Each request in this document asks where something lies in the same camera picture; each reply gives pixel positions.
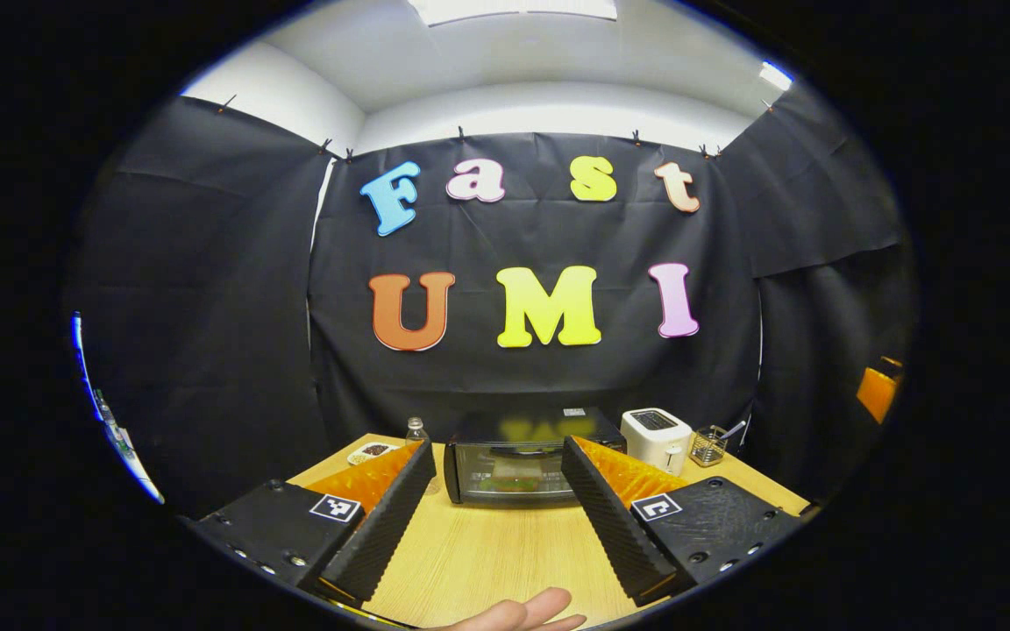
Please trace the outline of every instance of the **foam letter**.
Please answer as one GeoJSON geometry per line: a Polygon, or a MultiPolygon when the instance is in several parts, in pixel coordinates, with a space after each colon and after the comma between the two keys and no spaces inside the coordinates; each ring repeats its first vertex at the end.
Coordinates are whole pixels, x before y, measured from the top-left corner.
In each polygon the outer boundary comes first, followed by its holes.
{"type": "Polygon", "coordinates": [[[665,319],[656,332],[663,338],[678,338],[701,330],[701,324],[693,320],[688,311],[688,292],[685,291],[688,268],[680,262],[659,262],[648,269],[648,275],[662,289],[662,314],[665,319]]]}
{"type": "Polygon", "coordinates": [[[404,290],[410,284],[412,281],[404,275],[376,276],[369,281],[373,290],[373,332],[376,339],[393,350],[426,350],[446,332],[446,290],[454,284],[454,276],[448,272],[420,276],[420,285],[428,291],[428,318],[417,331],[408,331],[403,323],[404,290]]]}
{"type": "Polygon", "coordinates": [[[594,269],[573,265],[561,273],[552,295],[548,296],[531,269],[502,269],[497,273],[497,282],[505,285],[505,330],[497,336],[498,346],[522,348],[532,343],[532,334],[524,328],[525,316],[544,346],[552,341],[561,318],[564,330],[558,339],[564,346],[600,342],[602,333],[595,328],[595,311],[590,301],[590,285],[596,277],[594,269]]]}
{"type": "Polygon", "coordinates": [[[696,212],[701,207],[701,200],[697,197],[688,196],[686,184],[693,183],[693,176],[690,173],[681,171],[675,162],[667,162],[661,167],[653,169],[653,176],[658,176],[665,181],[665,192],[669,194],[669,201],[675,207],[685,212],[696,212]]]}
{"type": "Polygon", "coordinates": [[[505,197],[502,188],[502,178],[505,169],[492,160],[475,159],[454,165],[454,173],[465,173],[466,176],[454,176],[446,183],[446,195],[456,200],[473,200],[474,197],[485,203],[494,203],[505,197]]]}
{"type": "Polygon", "coordinates": [[[604,203],[613,200],[618,185],[614,178],[614,165],[605,156],[577,156],[572,161],[572,192],[579,201],[604,203]]]}
{"type": "Polygon", "coordinates": [[[418,175],[420,175],[420,165],[405,162],[362,187],[362,195],[369,196],[373,208],[376,208],[376,215],[381,218],[381,224],[376,229],[378,235],[390,235],[399,228],[408,226],[412,219],[415,219],[415,210],[404,208],[400,200],[408,200],[408,203],[415,201],[415,184],[412,184],[408,177],[418,175]]]}

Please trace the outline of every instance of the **clip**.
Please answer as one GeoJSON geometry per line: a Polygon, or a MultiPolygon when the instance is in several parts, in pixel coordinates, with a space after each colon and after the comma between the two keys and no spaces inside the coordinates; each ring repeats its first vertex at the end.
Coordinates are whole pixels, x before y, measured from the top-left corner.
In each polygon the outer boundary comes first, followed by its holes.
{"type": "Polygon", "coordinates": [[[224,101],[224,105],[221,105],[221,107],[220,107],[220,108],[217,108],[217,109],[216,109],[216,113],[221,113],[222,111],[224,111],[224,108],[227,108],[227,107],[228,107],[228,104],[229,104],[229,103],[232,103],[232,99],[229,99],[229,100],[227,100],[227,101],[224,101]]]}

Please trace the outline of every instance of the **human hand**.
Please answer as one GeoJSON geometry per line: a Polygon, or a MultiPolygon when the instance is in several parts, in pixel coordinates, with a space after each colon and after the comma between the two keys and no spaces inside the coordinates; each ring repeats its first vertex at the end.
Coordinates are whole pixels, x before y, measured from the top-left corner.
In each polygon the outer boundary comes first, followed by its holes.
{"type": "Polygon", "coordinates": [[[548,619],[564,611],[571,602],[572,593],[564,588],[548,588],[524,604],[502,601],[472,618],[429,631],[529,631],[530,628],[570,631],[586,622],[587,616],[570,615],[556,622],[548,622],[548,619]]]}

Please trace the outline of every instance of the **orange letter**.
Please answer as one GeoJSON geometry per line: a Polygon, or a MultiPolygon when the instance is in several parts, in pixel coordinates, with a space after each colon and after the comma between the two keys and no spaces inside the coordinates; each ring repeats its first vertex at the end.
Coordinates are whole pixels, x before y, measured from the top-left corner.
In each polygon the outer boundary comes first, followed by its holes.
{"type": "Polygon", "coordinates": [[[428,291],[428,319],[417,331],[408,331],[403,323],[404,290],[410,284],[412,281],[404,275],[376,276],[369,281],[373,290],[373,332],[376,339],[393,350],[426,350],[446,332],[446,290],[454,284],[454,276],[448,272],[420,276],[420,285],[428,291]]]}
{"type": "Polygon", "coordinates": [[[701,200],[688,196],[685,184],[693,183],[693,176],[690,173],[681,171],[675,162],[667,162],[661,167],[653,169],[653,176],[658,176],[665,183],[665,192],[669,194],[669,201],[675,207],[685,212],[696,212],[701,207],[701,200]]]}

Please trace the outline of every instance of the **yellow letter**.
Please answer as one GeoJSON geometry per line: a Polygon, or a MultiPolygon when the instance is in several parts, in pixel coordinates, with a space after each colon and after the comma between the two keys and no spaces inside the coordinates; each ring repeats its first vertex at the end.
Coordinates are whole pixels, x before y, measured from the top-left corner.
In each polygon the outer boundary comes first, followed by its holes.
{"type": "Polygon", "coordinates": [[[528,268],[507,268],[497,273],[497,282],[505,285],[505,330],[497,336],[498,346],[522,348],[532,343],[524,328],[524,318],[544,346],[552,341],[556,327],[564,319],[559,340],[564,346],[598,343],[602,333],[595,328],[595,309],[590,301],[590,285],[595,270],[573,265],[561,273],[552,295],[548,296],[528,268]]]}
{"type": "Polygon", "coordinates": [[[604,203],[614,199],[618,185],[614,178],[614,165],[605,156],[577,156],[572,161],[572,192],[579,201],[604,203]]]}

